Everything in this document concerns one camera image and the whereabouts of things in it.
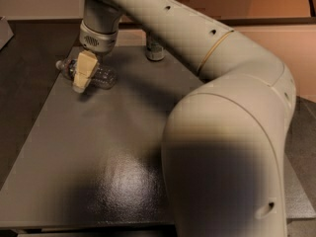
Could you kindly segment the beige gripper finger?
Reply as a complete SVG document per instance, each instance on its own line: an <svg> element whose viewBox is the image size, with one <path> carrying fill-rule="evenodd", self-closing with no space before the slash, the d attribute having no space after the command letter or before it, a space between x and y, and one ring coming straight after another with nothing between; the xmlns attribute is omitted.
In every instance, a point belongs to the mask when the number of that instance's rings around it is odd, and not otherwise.
<svg viewBox="0 0 316 237"><path fill-rule="evenodd" d="M79 53L72 86L75 92L83 93L85 91L90 84L97 66L98 58L95 53L88 50Z"/></svg>

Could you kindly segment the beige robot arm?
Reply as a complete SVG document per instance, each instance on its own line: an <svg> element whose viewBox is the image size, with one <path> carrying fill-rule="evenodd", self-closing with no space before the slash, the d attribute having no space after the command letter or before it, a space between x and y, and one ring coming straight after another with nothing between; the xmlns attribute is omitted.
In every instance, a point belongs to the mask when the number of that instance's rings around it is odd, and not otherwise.
<svg viewBox="0 0 316 237"><path fill-rule="evenodd" d="M80 41L109 52L122 14L202 81L171 111L162 169L179 237L287 237L284 146L296 88L286 65L175 0L85 0Z"/></svg>

